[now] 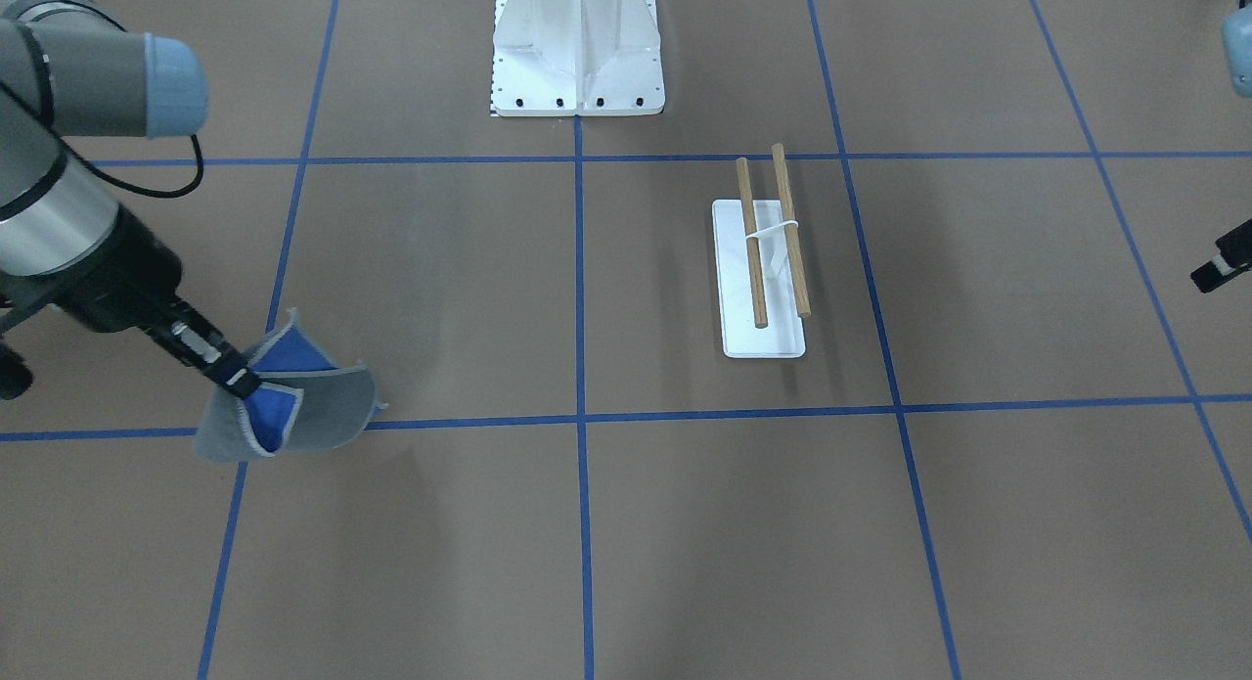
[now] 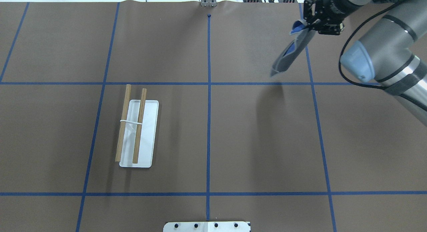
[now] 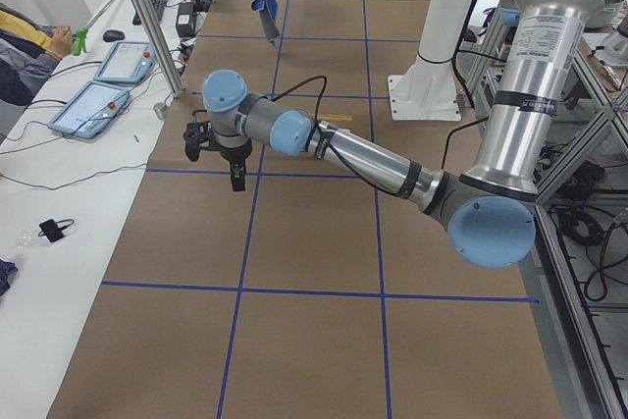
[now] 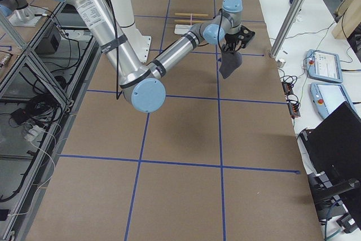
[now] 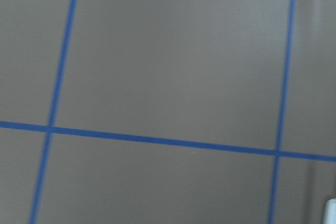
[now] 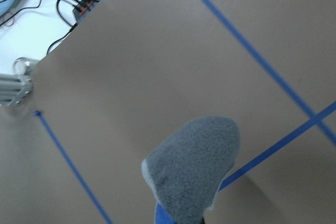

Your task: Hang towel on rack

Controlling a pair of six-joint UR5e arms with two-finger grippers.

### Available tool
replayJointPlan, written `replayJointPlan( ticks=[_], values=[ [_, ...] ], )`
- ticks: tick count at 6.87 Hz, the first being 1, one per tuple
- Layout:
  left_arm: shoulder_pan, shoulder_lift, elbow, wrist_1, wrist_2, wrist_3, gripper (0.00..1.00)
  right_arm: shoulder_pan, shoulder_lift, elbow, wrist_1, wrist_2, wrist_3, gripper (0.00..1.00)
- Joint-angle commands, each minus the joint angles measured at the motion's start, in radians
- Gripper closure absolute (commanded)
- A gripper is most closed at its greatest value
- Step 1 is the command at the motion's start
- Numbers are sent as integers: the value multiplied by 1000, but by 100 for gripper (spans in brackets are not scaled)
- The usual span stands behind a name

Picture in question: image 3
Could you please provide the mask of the person's forearm grey sleeve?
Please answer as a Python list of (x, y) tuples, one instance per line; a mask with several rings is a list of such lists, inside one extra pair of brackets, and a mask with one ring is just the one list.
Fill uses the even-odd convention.
[(6, 41), (1, 42), (1, 100), (26, 106), (47, 82), (58, 62), (45, 52), (33, 58)]

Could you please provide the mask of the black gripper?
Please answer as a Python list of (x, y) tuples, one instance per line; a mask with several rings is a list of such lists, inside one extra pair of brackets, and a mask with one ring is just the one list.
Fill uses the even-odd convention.
[(230, 162), (230, 180), (233, 191), (245, 191), (246, 167), (244, 163), (251, 153), (251, 141), (246, 141), (237, 147), (221, 147), (220, 155)]

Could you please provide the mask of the person's hand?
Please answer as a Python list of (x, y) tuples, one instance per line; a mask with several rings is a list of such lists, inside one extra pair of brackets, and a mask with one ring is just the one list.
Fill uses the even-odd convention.
[(52, 30), (49, 50), (61, 57), (66, 57), (72, 53), (73, 47), (72, 28), (68, 25), (55, 26)]

